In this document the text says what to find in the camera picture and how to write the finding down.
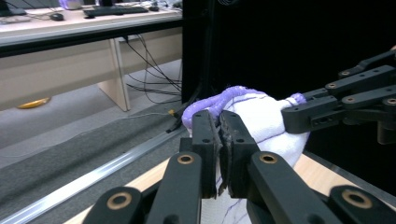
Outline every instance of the white cloth with purple trim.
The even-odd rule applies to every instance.
[[[293,105],[304,104],[300,94],[277,101],[262,91],[235,86],[219,95],[204,99],[186,108],[183,113],[183,125],[192,130],[192,115],[207,109],[215,123],[222,110],[238,114],[244,121],[250,135],[261,151],[272,151],[282,156],[290,166],[300,158],[309,133],[292,134],[285,131],[281,110]],[[217,189],[222,182],[219,164],[216,173]],[[201,223],[251,223],[246,209],[245,199],[232,199],[227,189],[217,199],[203,199]]]

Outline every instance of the cloth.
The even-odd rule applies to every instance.
[[[292,134],[285,131],[281,110],[293,105],[306,103],[300,93],[277,101],[265,92],[235,86],[219,95],[197,101],[188,106],[183,113],[183,125],[192,133],[192,115],[207,109],[215,121],[219,122],[222,110],[238,114],[244,121],[250,135],[261,151],[275,152],[283,157],[290,166],[300,158],[309,133]],[[217,189],[222,182],[219,163],[216,171]],[[232,199],[226,189],[217,199],[203,199],[201,223],[251,223],[245,199]]]

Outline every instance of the keyboard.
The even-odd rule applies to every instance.
[[[114,6],[113,7],[96,6],[93,9],[85,9],[83,11],[85,15],[89,17],[149,12],[149,10],[144,7],[114,7]]]

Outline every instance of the white desk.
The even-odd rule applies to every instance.
[[[27,10],[44,14],[48,9]],[[159,21],[180,20],[178,11],[138,13],[84,19],[82,10],[63,10],[64,21],[0,25],[0,46],[49,37],[81,35],[92,31],[130,28]],[[181,28],[144,33],[148,50],[158,64],[181,58]],[[137,40],[134,48],[141,48]],[[71,91],[91,84],[99,87],[124,111],[130,109],[123,75],[146,63],[117,39],[47,49],[0,58],[0,110]]]

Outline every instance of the floor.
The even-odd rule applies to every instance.
[[[180,66],[181,60],[160,65],[163,73],[176,83],[181,80]],[[125,82],[138,88],[180,94],[163,77],[155,77],[146,71],[125,76]],[[126,112],[117,107],[96,84],[52,96],[48,103],[36,108],[15,107],[0,111],[0,169],[113,120],[131,116],[170,99],[175,100],[174,94],[127,88],[131,110]]]

